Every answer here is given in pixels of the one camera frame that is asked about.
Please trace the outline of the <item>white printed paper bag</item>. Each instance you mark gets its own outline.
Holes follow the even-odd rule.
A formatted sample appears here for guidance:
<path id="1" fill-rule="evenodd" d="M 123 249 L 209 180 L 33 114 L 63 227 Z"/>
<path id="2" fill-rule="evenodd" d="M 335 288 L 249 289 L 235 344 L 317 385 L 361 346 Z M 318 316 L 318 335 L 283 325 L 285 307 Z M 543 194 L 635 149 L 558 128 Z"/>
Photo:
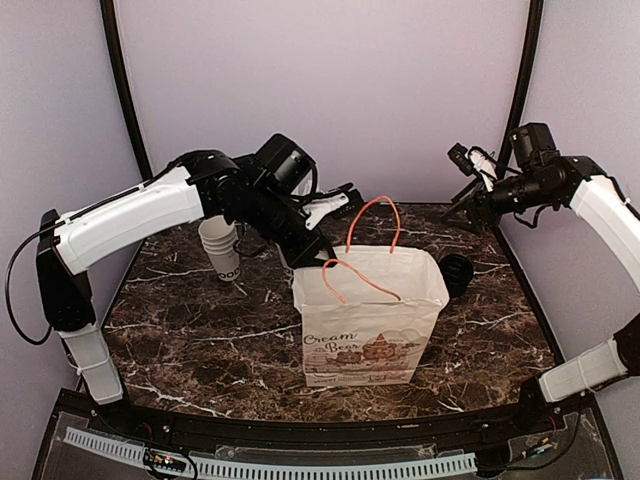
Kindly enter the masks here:
<path id="1" fill-rule="evenodd" d="M 428 252 L 351 236 L 334 258 L 295 270 L 292 293 L 309 387 L 409 383 L 449 302 Z"/>

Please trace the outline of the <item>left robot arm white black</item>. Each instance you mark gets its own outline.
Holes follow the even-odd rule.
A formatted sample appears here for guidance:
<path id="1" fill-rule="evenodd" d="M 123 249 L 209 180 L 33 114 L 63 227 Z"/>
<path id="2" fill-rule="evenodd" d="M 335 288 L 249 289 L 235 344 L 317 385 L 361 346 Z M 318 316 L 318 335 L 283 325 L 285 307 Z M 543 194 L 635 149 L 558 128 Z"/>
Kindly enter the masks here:
<path id="1" fill-rule="evenodd" d="M 257 152 L 231 158 L 196 150 L 171 161 L 155 177 L 77 212 L 47 212 L 37 240 L 36 274 L 45 319 L 75 361 L 101 417 L 120 436 L 141 427 L 92 304 L 88 270 L 112 253 L 174 226 L 222 216 L 254 228 L 279 245 L 292 269 L 322 265 L 335 255 L 319 228 L 345 206 L 341 189 L 306 195 L 295 189 L 315 177 L 315 161 L 295 142 L 273 135 Z"/>

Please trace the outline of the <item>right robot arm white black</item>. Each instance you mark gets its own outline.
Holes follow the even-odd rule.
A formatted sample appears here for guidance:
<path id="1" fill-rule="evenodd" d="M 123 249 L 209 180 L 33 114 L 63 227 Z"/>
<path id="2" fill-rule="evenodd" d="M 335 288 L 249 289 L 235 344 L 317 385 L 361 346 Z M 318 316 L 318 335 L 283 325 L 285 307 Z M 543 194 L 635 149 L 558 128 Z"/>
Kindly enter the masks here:
<path id="1" fill-rule="evenodd" d="M 499 149 L 452 133 L 441 165 L 455 180 L 440 221 L 479 239 L 503 239 L 539 302 L 555 364 L 535 377 L 537 395 L 510 413 L 521 434 L 534 432 L 549 405 L 638 377 L 619 354 L 617 332 L 639 314 L 637 129 L 600 131 L 563 118 L 534 117 L 519 132 L 545 124 L 555 154 L 521 167 L 509 157 L 498 177 Z"/>

